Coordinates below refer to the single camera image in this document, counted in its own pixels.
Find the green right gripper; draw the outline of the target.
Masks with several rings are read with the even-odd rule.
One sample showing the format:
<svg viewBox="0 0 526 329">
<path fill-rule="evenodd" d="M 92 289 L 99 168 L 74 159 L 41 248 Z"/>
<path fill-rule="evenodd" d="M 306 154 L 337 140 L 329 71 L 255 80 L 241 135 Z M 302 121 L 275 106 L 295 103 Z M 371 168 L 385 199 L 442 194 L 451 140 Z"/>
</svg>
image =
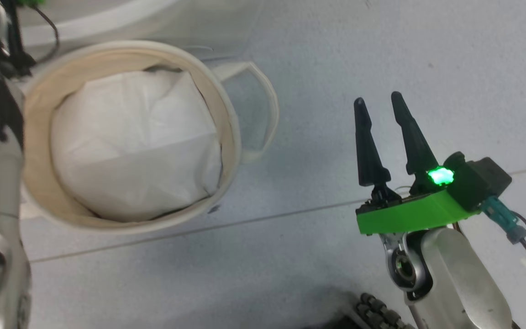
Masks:
<svg viewBox="0 0 526 329">
<path fill-rule="evenodd" d="M 454 182 L 453 171 L 438 167 L 426 138 L 411 114 L 401 92 L 391 94 L 394 118 L 401 128 L 405 146 L 408 175 L 424 180 L 435 192 L 403 198 L 386 183 L 389 170 L 382 165 L 371 133 L 372 121 L 364 99 L 353 103 L 355 141 L 360 186 L 376 186 L 367 200 L 356 209 L 361 234 L 411 233 L 442 227 L 477 215 L 479 210 L 467 211 L 448 193 Z"/>
</svg>

